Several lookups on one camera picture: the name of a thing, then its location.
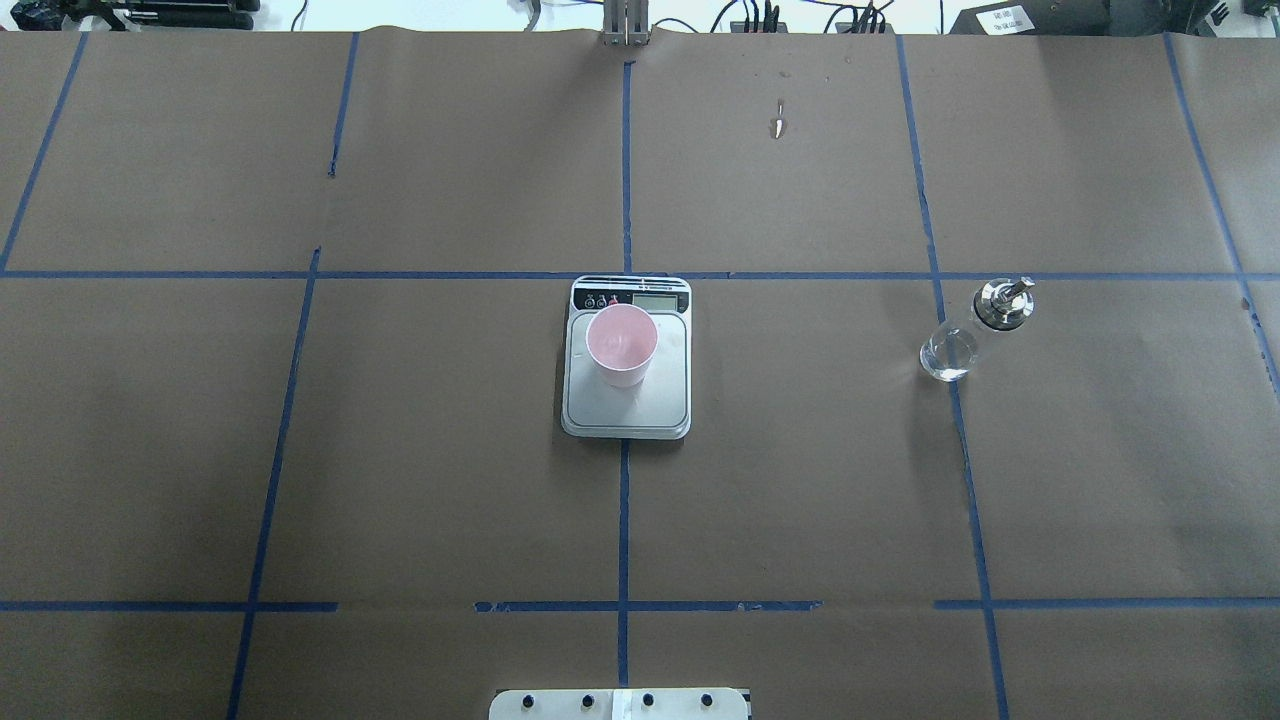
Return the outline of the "glass sauce dispenser bottle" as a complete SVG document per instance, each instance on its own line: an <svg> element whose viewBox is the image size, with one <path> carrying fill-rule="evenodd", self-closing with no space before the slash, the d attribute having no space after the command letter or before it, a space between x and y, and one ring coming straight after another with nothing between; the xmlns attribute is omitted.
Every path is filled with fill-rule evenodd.
<svg viewBox="0 0 1280 720"><path fill-rule="evenodd" d="M954 383L988 357L1005 337L1020 331L1036 310L1036 281L993 278L972 296L970 304L931 333L919 350L925 374Z"/></svg>

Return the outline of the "digital kitchen scale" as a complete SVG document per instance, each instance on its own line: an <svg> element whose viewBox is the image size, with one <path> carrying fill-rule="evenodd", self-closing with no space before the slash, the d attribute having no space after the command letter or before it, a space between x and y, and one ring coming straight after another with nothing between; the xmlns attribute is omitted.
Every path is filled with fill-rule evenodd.
<svg viewBox="0 0 1280 720"><path fill-rule="evenodd" d="M692 425L692 288L581 275L570 290L561 425L581 438L682 439Z"/></svg>

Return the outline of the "blue tape grid lines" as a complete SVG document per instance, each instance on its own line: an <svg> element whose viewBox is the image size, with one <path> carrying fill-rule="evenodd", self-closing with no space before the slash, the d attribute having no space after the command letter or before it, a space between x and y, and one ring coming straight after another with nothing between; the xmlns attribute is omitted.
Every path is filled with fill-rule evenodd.
<svg viewBox="0 0 1280 720"><path fill-rule="evenodd" d="M3 36L3 716L1277 716L1277 45Z"/></svg>

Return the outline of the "black box with label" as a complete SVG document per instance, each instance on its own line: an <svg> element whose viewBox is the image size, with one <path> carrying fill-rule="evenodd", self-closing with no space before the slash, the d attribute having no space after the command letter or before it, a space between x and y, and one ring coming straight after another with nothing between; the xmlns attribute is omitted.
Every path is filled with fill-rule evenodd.
<svg viewBox="0 0 1280 720"><path fill-rule="evenodd" d="M1185 15L1188 1L987 1L960 10L946 35L1160 35Z"/></svg>

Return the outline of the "aluminium frame post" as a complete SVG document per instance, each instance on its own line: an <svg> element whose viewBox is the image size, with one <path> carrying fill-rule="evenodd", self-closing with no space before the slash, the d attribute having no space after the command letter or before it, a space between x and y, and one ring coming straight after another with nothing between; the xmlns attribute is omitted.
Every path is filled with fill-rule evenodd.
<svg viewBox="0 0 1280 720"><path fill-rule="evenodd" d="M602 42L605 46L644 46L650 42L648 0L602 1Z"/></svg>

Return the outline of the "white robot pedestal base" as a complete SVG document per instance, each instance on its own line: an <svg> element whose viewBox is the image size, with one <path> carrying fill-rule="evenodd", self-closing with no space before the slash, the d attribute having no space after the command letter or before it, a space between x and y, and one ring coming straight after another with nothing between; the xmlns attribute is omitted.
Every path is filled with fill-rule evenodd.
<svg viewBox="0 0 1280 720"><path fill-rule="evenodd" d="M489 719L751 719L732 687L549 688L495 693Z"/></svg>

